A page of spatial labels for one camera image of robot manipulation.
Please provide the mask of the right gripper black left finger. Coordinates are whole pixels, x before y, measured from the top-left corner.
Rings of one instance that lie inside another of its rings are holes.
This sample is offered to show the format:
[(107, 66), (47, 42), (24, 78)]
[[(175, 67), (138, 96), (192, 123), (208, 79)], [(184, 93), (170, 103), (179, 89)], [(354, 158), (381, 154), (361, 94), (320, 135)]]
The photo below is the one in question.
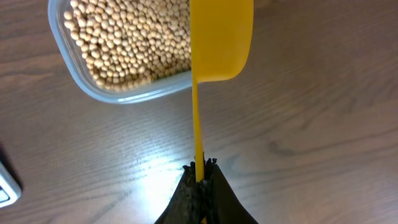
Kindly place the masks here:
[(183, 169), (183, 175), (169, 204), (155, 224), (199, 224), (203, 220), (201, 193), (195, 176), (195, 163), (184, 165)]

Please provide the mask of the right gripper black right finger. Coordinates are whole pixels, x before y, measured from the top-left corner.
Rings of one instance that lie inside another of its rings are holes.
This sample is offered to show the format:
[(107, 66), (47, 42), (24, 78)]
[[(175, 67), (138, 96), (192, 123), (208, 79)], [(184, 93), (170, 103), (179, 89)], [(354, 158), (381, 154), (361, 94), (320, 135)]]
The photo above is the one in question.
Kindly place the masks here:
[(258, 224), (240, 203), (216, 162), (216, 158), (205, 162), (205, 177), (211, 182), (211, 210), (218, 217), (218, 223)]

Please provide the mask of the yellow plastic measuring scoop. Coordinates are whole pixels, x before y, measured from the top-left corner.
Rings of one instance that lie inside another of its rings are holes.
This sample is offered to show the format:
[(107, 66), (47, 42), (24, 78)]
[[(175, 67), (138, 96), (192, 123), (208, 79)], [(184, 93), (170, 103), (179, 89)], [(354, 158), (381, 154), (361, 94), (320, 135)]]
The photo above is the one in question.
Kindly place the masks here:
[(191, 0), (192, 111), (195, 177), (205, 178), (198, 107), (198, 84), (229, 80), (248, 59), (254, 19), (253, 0)]

